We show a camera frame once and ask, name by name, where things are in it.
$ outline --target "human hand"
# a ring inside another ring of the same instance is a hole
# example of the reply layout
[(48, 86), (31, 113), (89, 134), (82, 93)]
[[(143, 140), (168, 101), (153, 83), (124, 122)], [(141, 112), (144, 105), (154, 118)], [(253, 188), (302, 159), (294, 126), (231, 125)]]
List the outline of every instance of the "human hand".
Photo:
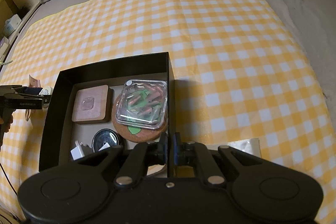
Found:
[[(3, 123), (4, 123), (4, 121), (3, 121), (3, 119), (0, 117), (0, 124), (3, 124)], [(8, 123), (5, 125), (5, 133), (7, 133), (7, 132), (10, 130), (10, 128), (11, 128), (11, 123), (13, 123), (13, 115), (10, 116)]]

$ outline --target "bed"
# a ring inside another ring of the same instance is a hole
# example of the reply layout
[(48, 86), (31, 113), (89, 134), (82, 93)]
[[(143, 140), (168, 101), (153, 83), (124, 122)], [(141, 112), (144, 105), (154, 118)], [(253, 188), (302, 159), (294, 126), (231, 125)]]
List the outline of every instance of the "bed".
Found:
[[(21, 31), (14, 47), (11, 49), (8, 60), (11, 58), (15, 60), (15, 48), (20, 44), (20, 41), (22, 41), (31, 25), (43, 18), (63, 11), (67, 7), (86, 1), (89, 0), (49, 0), (42, 4)], [(335, 0), (266, 0), (266, 2), (283, 22), (284, 27), (290, 32), (294, 41), (301, 47), (307, 57), (323, 91), (324, 100), (330, 114), (330, 120), (333, 128), (335, 128)], [(30, 62), (34, 62), (33, 56), (29, 58)], [(9, 79), (9, 76), (6, 75), (8, 71), (8, 68), (6, 70), (2, 69), (1, 71), (1, 76), (6, 80)], [(56, 80), (53, 76), (54, 75), (50, 75), (50, 85)], [(26, 123), (22, 119), (22, 113), (19, 111), (14, 113), (13, 127), (10, 133), (4, 138), (0, 161), (3, 163), (9, 179), (15, 188), (17, 188), (24, 179), (38, 171), (39, 144), (42, 137), (41, 132), (45, 113), (46, 111), (39, 114), (38, 123), (34, 125), (29, 122)], [(192, 126), (188, 127), (184, 125), (180, 130), (185, 133), (184, 140), (211, 143), (211, 140), (206, 137), (208, 133), (201, 132), (200, 128), (195, 130)], [(325, 200), (317, 216), (317, 220), (320, 223), (332, 223), (336, 218), (336, 145), (335, 132), (333, 129), (331, 131), (332, 133), (322, 134), (320, 138), (315, 141), (308, 138), (305, 144), (299, 145), (297, 138), (288, 135), (281, 144), (286, 147), (284, 148), (285, 151), (274, 154), (267, 154), (266, 148), (263, 147), (269, 145), (266, 136), (259, 137), (262, 157), (265, 156), (267, 159), (276, 163), (305, 172), (317, 179), (322, 185)], [(234, 141), (237, 139), (232, 136), (228, 140)], [(22, 217), (22, 212), (19, 209), (15, 196), (3, 176), (0, 182), (3, 193), (0, 197), (1, 201), (11, 212)]]

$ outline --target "green leaf design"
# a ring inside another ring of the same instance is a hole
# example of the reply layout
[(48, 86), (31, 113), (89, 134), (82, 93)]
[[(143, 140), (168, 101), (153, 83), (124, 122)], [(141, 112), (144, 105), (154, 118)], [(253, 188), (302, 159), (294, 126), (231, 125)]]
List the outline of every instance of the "green leaf design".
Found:
[(130, 131), (130, 133), (132, 135), (136, 135), (136, 134), (138, 134), (141, 131), (141, 128), (140, 127), (131, 127), (131, 126), (128, 126), (128, 130)]

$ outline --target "tissue box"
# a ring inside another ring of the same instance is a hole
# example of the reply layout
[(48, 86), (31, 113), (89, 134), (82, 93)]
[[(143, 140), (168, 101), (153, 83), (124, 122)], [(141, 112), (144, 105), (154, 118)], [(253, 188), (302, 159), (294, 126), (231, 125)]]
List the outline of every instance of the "tissue box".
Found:
[(7, 19), (5, 28), (3, 30), (4, 35), (9, 37), (16, 30), (20, 23), (21, 19), (18, 15), (13, 15), (10, 19)]

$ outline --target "wooden square block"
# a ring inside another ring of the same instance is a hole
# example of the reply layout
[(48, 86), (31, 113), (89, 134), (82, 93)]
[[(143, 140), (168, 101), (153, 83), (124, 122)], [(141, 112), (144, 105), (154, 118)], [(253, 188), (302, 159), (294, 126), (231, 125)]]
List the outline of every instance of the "wooden square block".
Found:
[(76, 123), (108, 122), (111, 119), (111, 94), (108, 85), (77, 91), (72, 112)]

